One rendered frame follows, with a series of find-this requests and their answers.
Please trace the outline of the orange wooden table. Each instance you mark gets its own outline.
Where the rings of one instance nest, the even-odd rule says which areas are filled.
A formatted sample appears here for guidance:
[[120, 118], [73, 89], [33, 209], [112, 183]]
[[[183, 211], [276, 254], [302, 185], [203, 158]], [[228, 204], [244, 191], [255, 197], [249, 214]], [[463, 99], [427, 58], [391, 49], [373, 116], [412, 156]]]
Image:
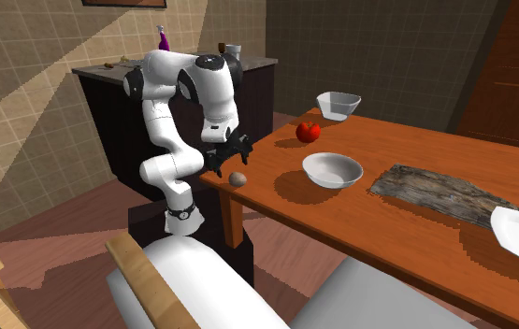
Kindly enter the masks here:
[[[321, 126], [316, 141], [299, 142], [290, 122], [257, 141], [247, 165], [232, 157], [221, 178], [202, 176], [220, 194], [229, 246], [241, 242], [249, 207], [492, 324], [519, 328], [519, 257], [492, 232], [370, 192], [401, 164], [467, 180], [519, 207], [519, 148], [359, 116], [332, 122], [317, 109], [303, 120]], [[343, 189], [318, 186], [302, 168], [318, 152], [354, 159], [362, 178]], [[247, 183], [231, 186], [232, 172]]]

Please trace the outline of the dark framed wall picture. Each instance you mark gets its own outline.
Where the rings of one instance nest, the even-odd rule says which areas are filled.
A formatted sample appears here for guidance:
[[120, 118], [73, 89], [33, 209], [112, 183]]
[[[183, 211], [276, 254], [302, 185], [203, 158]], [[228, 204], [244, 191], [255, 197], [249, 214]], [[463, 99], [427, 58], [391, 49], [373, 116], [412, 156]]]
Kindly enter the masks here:
[[167, 8], [167, 0], [81, 0], [84, 6], [93, 7], [149, 7]]

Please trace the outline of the square clear bowl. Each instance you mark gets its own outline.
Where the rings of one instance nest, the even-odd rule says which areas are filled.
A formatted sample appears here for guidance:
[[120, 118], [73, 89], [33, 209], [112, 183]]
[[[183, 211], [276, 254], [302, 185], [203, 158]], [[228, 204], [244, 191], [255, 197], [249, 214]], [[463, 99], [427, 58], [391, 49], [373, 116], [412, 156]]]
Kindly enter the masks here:
[[359, 95], [341, 92], [325, 92], [316, 97], [316, 102], [325, 119], [343, 122], [357, 108], [362, 98]]

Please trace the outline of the grey wooden cutting board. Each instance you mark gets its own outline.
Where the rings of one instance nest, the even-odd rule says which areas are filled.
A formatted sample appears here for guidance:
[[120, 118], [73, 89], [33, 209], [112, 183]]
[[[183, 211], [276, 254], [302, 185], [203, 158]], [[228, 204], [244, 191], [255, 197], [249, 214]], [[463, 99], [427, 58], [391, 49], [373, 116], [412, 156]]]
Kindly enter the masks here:
[[384, 172], [370, 191], [428, 207], [489, 230], [495, 207], [519, 210], [515, 204], [469, 181], [403, 164], [394, 164]]

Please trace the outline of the round white bowl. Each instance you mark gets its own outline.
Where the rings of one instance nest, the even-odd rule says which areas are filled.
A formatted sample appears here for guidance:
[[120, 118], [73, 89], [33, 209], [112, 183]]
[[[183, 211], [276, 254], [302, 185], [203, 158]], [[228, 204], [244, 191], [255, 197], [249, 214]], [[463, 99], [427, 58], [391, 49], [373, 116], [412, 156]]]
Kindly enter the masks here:
[[326, 189], [343, 189], [362, 178], [363, 167], [354, 159], [332, 152], [318, 152], [307, 156], [302, 168], [308, 178]]

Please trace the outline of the white chair with wooden frame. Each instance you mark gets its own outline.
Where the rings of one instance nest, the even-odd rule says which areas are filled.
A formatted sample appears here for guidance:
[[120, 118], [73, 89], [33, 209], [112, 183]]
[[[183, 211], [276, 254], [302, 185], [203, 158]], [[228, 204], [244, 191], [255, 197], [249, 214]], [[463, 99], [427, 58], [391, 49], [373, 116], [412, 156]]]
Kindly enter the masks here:
[[291, 322], [214, 250], [188, 236], [141, 248], [127, 233], [106, 248], [107, 277], [128, 329], [474, 329], [369, 265], [345, 258]]

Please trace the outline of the dark robot stand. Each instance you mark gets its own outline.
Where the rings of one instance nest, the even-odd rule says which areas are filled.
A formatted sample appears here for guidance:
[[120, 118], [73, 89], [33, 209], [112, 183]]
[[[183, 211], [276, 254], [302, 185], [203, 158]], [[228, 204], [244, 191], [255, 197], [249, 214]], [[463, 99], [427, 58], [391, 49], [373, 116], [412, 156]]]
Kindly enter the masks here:
[[[234, 249], [224, 242], [220, 198], [216, 190], [206, 188], [193, 192], [195, 204], [205, 218], [192, 237], [216, 251], [252, 287], [254, 286], [253, 244], [246, 233]], [[136, 243], [145, 248], [167, 237], [165, 232], [166, 201], [161, 200], [128, 209], [128, 232]]]

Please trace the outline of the dark kitchen cabinet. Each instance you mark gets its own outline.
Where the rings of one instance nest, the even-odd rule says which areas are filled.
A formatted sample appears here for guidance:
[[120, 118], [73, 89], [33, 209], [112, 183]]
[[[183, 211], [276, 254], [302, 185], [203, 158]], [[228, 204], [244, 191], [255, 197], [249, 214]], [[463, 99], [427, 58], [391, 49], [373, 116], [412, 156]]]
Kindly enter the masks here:
[[[276, 59], [243, 55], [243, 78], [235, 92], [239, 131], [256, 142], [272, 133]], [[74, 68], [94, 119], [112, 173], [118, 181], [151, 201], [164, 194], [145, 183], [140, 164], [166, 150], [153, 145], [142, 116], [142, 105], [128, 97], [123, 78], [133, 66], [94, 65]]]

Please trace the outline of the brown wooden door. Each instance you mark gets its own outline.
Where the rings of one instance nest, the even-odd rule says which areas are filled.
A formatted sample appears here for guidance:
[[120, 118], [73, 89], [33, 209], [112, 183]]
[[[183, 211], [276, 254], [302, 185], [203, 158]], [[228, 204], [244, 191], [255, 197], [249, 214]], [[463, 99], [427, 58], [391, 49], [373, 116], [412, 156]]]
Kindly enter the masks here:
[[519, 0], [505, 3], [456, 132], [519, 147]]

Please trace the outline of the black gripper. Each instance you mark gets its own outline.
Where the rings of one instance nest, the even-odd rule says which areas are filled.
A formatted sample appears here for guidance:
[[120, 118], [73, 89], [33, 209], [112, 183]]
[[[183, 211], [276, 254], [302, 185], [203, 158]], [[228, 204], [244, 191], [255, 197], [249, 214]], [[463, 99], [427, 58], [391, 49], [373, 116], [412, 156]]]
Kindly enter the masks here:
[[229, 159], [239, 154], [242, 163], [248, 164], [248, 157], [253, 151], [252, 142], [248, 136], [231, 135], [225, 143], [215, 144], [215, 148], [204, 152], [204, 165], [207, 170], [214, 172], [221, 178], [223, 159]]

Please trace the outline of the red tomato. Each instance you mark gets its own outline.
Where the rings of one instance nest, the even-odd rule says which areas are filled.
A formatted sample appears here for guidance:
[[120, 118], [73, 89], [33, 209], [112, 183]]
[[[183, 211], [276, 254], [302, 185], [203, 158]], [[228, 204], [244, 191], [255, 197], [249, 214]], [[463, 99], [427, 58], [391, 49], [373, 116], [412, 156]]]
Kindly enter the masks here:
[[319, 138], [321, 127], [317, 123], [302, 122], [296, 128], [296, 138], [303, 143], [311, 143]]

